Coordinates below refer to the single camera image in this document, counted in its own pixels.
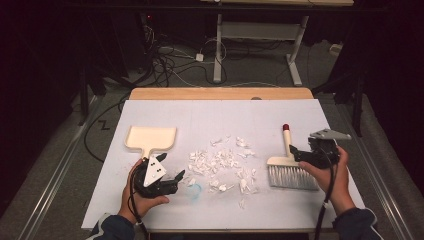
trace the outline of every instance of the white dustpan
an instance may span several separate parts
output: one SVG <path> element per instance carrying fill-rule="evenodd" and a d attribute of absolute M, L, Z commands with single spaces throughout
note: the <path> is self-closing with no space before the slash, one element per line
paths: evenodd
<path fill-rule="evenodd" d="M 141 158 L 149 158 L 153 151 L 169 150 L 175 141 L 177 128 L 131 126 L 125 145 L 132 150 L 141 150 Z"/>

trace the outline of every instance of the white paper sheet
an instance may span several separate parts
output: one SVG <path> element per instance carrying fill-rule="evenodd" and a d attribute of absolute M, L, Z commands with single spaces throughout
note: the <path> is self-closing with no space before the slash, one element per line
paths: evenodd
<path fill-rule="evenodd" d="M 162 162 L 170 177 L 185 169 L 186 176 L 196 179 L 194 186 L 179 184 L 169 195 L 170 203 L 151 209 L 143 219 L 150 231 L 237 231 L 313 229 L 324 199 L 322 191 L 310 192 L 271 188 L 266 161 L 285 155 L 281 128 L 289 124 L 292 144 L 310 150 L 308 136 L 329 128 L 317 100 L 143 100 L 127 101 L 116 128 L 109 152 L 99 176 L 82 228 L 91 229 L 105 213 L 116 214 L 128 172 L 140 153 L 124 145 L 130 126 L 176 127 L 177 136 L 168 156 Z M 242 152 L 236 137 L 250 143 L 254 157 L 237 159 L 240 166 L 256 169 L 258 193 L 240 193 L 239 178 L 234 169 L 220 170 L 214 179 L 234 184 L 225 192 L 208 192 L 213 179 L 193 175 L 188 170 L 189 154 L 197 150 L 208 153 L 221 149 Z M 210 141 L 228 138 L 228 142 L 211 146 Z M 358 207 L 364 207 L 353 179 L 349 190 Z M 244 201 L 244 209 L 239 206 Z M 334 209 L 328 208 L 324 228 L 331 228 Z"/>

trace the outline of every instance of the sleeve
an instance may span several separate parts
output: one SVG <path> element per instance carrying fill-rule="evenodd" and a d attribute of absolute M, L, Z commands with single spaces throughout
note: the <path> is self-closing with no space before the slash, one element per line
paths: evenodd
<path fill-rule="evenodd" d="M 342 240 L 383 239 L 374 229 L 376 224 L 377 217 L 370 209 L 353 208 L 338 216 L 333 227 Z"/>
<path fill-rule="evenodd" d="M 104 214 L 91 231 L 87 240 L 133 240 L 134 227 L 130 221 L 119 215 Z"/>

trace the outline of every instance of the wooden table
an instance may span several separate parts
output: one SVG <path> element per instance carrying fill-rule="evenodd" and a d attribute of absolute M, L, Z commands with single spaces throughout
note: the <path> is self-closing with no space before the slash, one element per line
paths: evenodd
<path fill-rule="evenodd" d="M 313 99 L 307 88 L 135 88 L 130 100 Z"/>

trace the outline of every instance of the person's right hand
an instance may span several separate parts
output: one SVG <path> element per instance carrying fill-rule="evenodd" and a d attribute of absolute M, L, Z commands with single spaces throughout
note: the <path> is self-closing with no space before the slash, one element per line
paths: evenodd
<path fill-rule="evenodd" d="M 118 212 L 118 215 L 121 215 L 124 218 L 128 219 L 132 224 L 135 224 L 137 220 L 135 216 L 132 214 L 132 212 L 134 212 L 134 209 L 132 209 L 132 206 L 128 200 L 130 197 L 130 194 L 135 192 L 134 189 L 130 189 L 130 178 L 134 169 L 138 165 L 140 165 L 142 161 L 143 161 L 142 159 L 138 160 L 138 162 L 135 163 L 130 173 L 128 174 L 127 185 L 122 191 L 121 209 Z M 135 193 L 133 197 L 134 197 L 135 205 L 137 208 L 136 211 L 140 215 L 140 217 L 144 217 L 144 215 L 146 215 L 146 213 L 152 207 L 158 206 L 160 204 L 169 203 L 169 199 L 165 196 L 158 196 L 156 198 L 150 199 L 150 198 L 143 198 L 138 193 Z"/>
<path fill-rule="evenodd" d="M 337 146 L 340 154 L 340 160 L 337 166 L 333 167 L 335 180 L 333 192 L 330 197 L 330 201 L 333 204 L 334 210 L 337 215 L 342 214 L 346 210 L 355 207 L 352 197 L 349 194 L 348 184 L 349 184 L 349 171 L 347 170 L 347 162 L 349 156 L 347 152 Z M 311 174 L 318 182 L 320 188 L 324 191 L 328 191 L 330 185 L 330 169 L 319 169 L 307 162 L 301 161 L 299 167 Z"/>

